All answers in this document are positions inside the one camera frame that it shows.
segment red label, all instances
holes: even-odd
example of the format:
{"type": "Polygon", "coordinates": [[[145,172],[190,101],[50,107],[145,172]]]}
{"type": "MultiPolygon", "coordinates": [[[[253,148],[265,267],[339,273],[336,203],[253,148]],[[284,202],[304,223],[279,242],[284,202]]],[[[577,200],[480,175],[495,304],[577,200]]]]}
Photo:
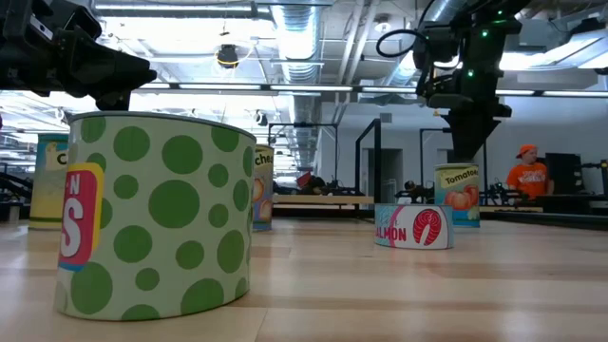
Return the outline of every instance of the red label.
{"type": "Polygon", "coordinates": [[[97,248],[103,190],[104,174],[98,164],[67,169],[59,267],[80,271],[97,248]]]}

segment cable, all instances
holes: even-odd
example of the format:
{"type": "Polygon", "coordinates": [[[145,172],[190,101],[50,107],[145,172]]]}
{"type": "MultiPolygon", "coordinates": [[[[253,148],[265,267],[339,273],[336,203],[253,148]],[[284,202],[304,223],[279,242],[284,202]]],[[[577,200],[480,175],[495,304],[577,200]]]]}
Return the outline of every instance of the cable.
{"type": "Polygon", "coordinates": [[[382,44],[382,42],[384,42],[385,40],[387,40],[388,38],[392,37],[395,34],[410,34],[413,36],[416,36],[417,38],[420,38],[423,40],[423,42],[425,42],[428,47],[430,48],[430,43],[428,42],[427,37],[425,37],[424,35],[420,34],[417,30],[415,29],[405,29],[405,28],[400,28],[400,29],[396,29],[394,31],[391,31],[389,33],[386,33],[385,35],[383,35],[382,37],[380,37],[380,39],[378,39],[378,42],[376,43],[376,52],[384,57],[384,58],[393,58],[393,57],[399,57],[399,56],[403,56],[406,53],[408,53],[410,50],[413,49],[414,43],[411,44],[411,46],[409,46],[408,48],[406,48],[403,51],[399,51],[396,53],[385,53],[380,49],[380,45],[382,44]]]}

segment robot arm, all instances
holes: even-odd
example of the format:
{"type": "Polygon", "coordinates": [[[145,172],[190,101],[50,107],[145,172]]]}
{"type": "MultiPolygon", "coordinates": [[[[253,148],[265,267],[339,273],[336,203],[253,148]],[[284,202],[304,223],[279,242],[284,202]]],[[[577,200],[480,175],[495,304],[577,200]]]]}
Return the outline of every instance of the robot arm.
{"type": "Polygon", "coordinates": [[[95,43],[102,29],[67,0],[0,0],[0,90],[90,95],[101,110],[127,110],[156,79],[150,63],[95,43]]]}
{"type": "Polygon", "coordinates": [[[449,109],[444,119],[452,131],[454,154],[463,161],[473,159],[498,125],[494,117],[511,115],[511,108],[500,104],[496,97],[498,80],[504,76],[499,63],[506,36],[519,34],[522,29],[515,14],[529,2],[472,2],[450,22],[427,22],[423,17],[417,30],[398,29],[378,40],[376,50],[385,57],[396,57],[413,49],[414,63],[421,70],[416,93],[427,100],[429,107],[449,109]],[[382,52],[380,44],[400,33],[416,36],[412,47],[396,54],[382,52]],[[438,68],[435,62],[448,63],[456,57],[462,68],[435,76],[438,68]]]}

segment letter s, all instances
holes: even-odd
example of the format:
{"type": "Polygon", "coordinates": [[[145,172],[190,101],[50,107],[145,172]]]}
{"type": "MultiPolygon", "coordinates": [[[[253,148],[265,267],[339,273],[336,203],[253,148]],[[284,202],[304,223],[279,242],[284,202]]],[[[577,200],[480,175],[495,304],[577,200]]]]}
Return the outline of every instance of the letter s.
{"type": "Polygon", "coordinates": [[[69,237],[69,245],[66,243],[66,233],[61,236],[61,254],[64,257],[73,257],[80,248],[80,228],[69,216],[69,210],[74,210],[74,218],[82,219],[84,216],[83,205],[77,199],[68,199],[64,208],[64,229],[69,237]]]}

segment tomato can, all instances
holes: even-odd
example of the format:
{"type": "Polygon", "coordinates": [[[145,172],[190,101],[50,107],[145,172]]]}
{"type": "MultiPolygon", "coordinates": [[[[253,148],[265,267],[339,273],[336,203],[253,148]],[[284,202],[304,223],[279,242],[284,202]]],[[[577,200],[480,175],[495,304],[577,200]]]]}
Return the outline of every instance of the tomato can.
{"type": "Polygon", "coordinates": [[[436,165],[435,203],[452,207],[455,227],[479,228],[479,166],[472,163],[436,165]]]}

